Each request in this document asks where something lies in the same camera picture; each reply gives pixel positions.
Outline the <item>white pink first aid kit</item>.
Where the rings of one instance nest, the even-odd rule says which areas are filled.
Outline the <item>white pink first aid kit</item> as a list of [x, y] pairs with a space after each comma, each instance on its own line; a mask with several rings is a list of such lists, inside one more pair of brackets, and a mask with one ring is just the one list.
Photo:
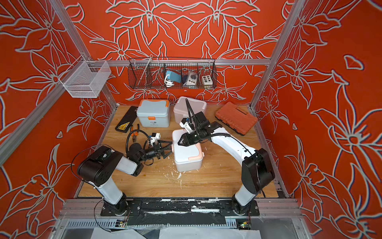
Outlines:
[[200, 143], [191, 146], [178, 145], [181, 136], [186, 132], [185, 129], [177, 129], [172, 132], [172, 152], [179, 172], [199, 170], [205, 156]]

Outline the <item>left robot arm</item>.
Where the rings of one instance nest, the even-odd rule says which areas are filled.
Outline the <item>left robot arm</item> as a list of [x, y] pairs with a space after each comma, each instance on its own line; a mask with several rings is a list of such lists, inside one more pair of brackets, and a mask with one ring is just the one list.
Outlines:
[[102, 145], [88, 156], [77, 168], [77, 174], [95, 187], [103, 196], [104, 206], [115, 215], [122, 215], [127, 210], [125, 194], [112, 179], [115, 170], [138, 176], [146, 161], [154, 158], [166, 158], [172, 153], [172, 142], [158, 140], [150, 148], [144, 149], [139, 143], [133, 143], [127, 156]]

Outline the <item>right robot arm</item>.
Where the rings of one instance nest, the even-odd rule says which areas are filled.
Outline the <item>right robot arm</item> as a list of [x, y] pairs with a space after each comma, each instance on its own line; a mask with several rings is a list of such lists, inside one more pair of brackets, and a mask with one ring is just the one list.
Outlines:
[[243, 215], [249, 210], [253, 199], [275, 179], [269, 153], [263, 148], [255, 149], [241, 142], [216, 121], [191, 123], [184, 118], [179, 125], [186, 130], [178, 141], [179, 146], [192, 146], [209, 140], [223, 148], [241, 165], [242, 186], [233, 195], [231, 208], [236, 214]]

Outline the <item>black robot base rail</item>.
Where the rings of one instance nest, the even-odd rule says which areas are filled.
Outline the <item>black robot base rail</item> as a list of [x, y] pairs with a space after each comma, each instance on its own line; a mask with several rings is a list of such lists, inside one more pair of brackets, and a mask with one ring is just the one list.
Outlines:
[[230, 198], [128, 198], [123, 215], [205, 213], [236, 216]]

